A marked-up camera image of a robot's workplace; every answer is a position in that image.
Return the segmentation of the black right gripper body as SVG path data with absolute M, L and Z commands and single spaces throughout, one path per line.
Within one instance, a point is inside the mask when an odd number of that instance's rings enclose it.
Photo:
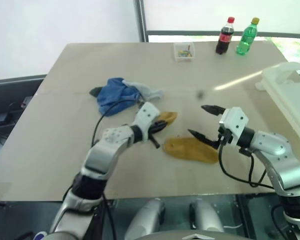
M 225 146 L 232 138 L 232 132 L 228 128 L 220 126 L 218 128 L 218 140 L 214 142 L 213 147 L 218 149 L 220 146 Z

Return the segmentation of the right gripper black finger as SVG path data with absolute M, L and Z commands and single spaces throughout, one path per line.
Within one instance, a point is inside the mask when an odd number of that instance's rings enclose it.
M 202 105 L 201 108 L 215 116 L 222 115 L 226 110 L 225 108 L 217 105 Z
M 188 129 L 188 131 L 200 142 L 214 148 L 218 149 L 219 148 L 219 141 L 218 140 L 210 140 L 208 139 L 204 134 L 197 132 L 192 129 Z

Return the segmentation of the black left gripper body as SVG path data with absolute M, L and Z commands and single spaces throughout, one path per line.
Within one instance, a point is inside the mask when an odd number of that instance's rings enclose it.
M 148 129 L 148 135 L 153 135 L 155 133 L 159 132 L 159 122 L 154 122 Z

